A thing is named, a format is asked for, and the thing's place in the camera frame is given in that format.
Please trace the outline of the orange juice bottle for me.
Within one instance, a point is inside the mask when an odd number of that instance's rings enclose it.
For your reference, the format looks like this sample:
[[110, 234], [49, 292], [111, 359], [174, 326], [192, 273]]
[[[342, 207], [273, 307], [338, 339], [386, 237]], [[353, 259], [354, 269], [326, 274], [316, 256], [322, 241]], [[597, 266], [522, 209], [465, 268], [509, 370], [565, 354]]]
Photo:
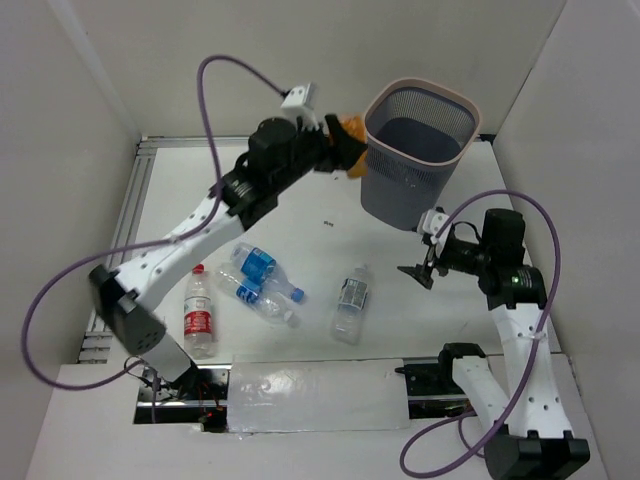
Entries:
[[[341, 115], [339, 122], [350, 136], [362, 143], [366, 142], [366, 129], [360, 115]], [[367, 174], [366, 157], [367, 150], [364, 150], [355, 165], [347, 171], [347, 176], [350, 179], [361, 178]]]

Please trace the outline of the clear bottle white blue label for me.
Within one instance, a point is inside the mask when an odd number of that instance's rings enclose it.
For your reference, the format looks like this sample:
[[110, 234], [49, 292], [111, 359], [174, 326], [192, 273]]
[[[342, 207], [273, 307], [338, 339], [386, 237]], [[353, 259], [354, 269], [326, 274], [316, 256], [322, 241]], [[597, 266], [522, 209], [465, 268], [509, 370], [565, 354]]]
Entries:
[[371, 283], [372, 273], [366, 264], [344, 278], [331, 322], [331, 335], [336, 341], [349, 345], [359, 342]]

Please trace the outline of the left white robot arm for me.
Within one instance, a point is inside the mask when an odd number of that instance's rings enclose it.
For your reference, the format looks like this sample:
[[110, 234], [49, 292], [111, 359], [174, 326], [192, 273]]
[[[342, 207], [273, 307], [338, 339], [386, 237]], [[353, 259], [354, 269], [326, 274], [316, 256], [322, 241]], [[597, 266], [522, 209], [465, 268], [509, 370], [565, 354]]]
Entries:
[[166, 392], [189, 397], [201, 381], [198, 366], [155, 316], [157, 306], [197, 263], [275, 209], [291, 185], [312, 170], [347, 171], [365, 150], [334, 114], [318, 129], [262, 121], [247, 151], [172, 232], [114, 270], [99, 265], [89, 273], [97, 315], [130, 355], [157, 371]]

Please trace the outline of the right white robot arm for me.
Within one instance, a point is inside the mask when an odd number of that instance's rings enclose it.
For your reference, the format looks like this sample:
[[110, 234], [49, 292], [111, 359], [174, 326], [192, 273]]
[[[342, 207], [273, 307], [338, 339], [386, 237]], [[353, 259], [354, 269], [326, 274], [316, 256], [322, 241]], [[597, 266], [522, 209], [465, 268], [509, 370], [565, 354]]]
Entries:
[[404, 268], [425, 288], [434, 274], [477, 278], [497, 328], [508, 387], [502, 389], [483, 350], [448, 343], [436, 379], [448, 392], [462, 390], [486, 441], [480, 450], [494, 479], [567, 479], [590, 459], [587, 440], [575, 436], [554, 376], [548, 330], [541, 324], [547, 294], [538, 269], [525, 264], [522, 215], [489, 209], [473, 241], [455, 234], [442, 209], [423, 213], [416, 228], [428, 250]]

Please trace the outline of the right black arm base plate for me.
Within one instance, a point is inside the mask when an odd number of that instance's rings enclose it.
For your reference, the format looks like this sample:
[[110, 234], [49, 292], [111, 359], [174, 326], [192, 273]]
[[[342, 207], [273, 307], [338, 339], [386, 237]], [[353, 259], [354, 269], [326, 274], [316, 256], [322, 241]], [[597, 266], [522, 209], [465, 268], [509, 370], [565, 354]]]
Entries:
[[412, 420], [455, 417], [469, 407], [463, 391], [443, 379], [435, 359], [404, 361], [395, 368], [395, 373], [404, 378], [409, 418]]

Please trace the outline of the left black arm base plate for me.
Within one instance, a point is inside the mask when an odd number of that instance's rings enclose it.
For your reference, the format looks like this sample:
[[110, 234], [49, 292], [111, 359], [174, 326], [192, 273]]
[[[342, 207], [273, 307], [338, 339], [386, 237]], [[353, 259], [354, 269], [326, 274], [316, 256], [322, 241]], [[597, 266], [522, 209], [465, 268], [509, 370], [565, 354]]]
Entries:
[[138, 393], [135, 425], [191, 425], [206, 433], [227, 433], [227, 398], [230, 369], [201, 365], [201, 380], [192, 390], [173, 388], [154, 380], [149, 368], [134, 377]]

